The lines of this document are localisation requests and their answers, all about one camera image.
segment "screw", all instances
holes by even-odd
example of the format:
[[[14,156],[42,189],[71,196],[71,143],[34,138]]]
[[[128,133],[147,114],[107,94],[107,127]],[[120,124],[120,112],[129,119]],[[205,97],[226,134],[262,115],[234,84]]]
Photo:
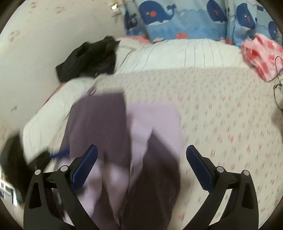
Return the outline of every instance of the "screw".
[[[40,169],[38,169],[38,170],[35,171],[35,175],[39,175],[40,173],[41,173],[41,170],[40,170]]]
[[[248,176],[250,174],[250,172],[248,170],[244,170],[243,172],[246,176]]]
[[[60,168],[60,170],[61,170],[62,172],[66,172],[66,171],[68,170],[68,166],[63,165],[63,166]]]
[[[217,167],[217,171],[220,172],[220,173],[222,173],[222,172],[224,172],[224,168],[221,167],[221,166],[218,166],[218,167]]]

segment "whale print pillow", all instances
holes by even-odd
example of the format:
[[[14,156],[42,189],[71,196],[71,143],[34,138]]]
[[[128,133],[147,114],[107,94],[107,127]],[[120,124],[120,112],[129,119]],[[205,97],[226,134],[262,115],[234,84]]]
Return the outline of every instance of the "whale print pillow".
[[[282,44],[282,36],[267,11],[256,0],[226,0],[228,44],[241,46],[247,38],[261,33]]]
[[[134,31],[143,24],[152,42],[189,38],[226,39],[228,19],[224,0],[130,0],[125,8],[126,30]]]
[[[124,4],[120,6],[120,9],[124,15],[126,35],[137,36],[146,34],[145,25],[135,2],[124,2]]]

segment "wall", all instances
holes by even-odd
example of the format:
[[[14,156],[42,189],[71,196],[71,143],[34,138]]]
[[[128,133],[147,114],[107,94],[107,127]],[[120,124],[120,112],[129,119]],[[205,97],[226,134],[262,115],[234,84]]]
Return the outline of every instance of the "wall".
[[[11,132],[12,128],[0,117],[0,154]]]
[[[55,67],[83,42],[125,35],[112,1],[30,1],[0,35],[0,115],[22,128],[59,86]]]

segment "red and white fabric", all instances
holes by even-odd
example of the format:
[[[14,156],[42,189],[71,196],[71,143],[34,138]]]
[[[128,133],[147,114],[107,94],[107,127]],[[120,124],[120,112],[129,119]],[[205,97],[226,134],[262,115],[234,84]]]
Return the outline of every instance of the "red and white fabric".
[[[268,82],[277,76],[283,66],[283,48],[263,34],[256,33],[254,39],[246,39],[241,45],[243,57],[256,67],[260,77]]]

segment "white bedding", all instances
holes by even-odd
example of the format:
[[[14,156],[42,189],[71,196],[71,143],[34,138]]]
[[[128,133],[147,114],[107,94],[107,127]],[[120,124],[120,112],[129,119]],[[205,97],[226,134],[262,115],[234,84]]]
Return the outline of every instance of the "white bedding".
[[[211,39],[168,40],[140,44],[122,38],[117,50],[116,74],[180,68],[249,68],[240,49]]]

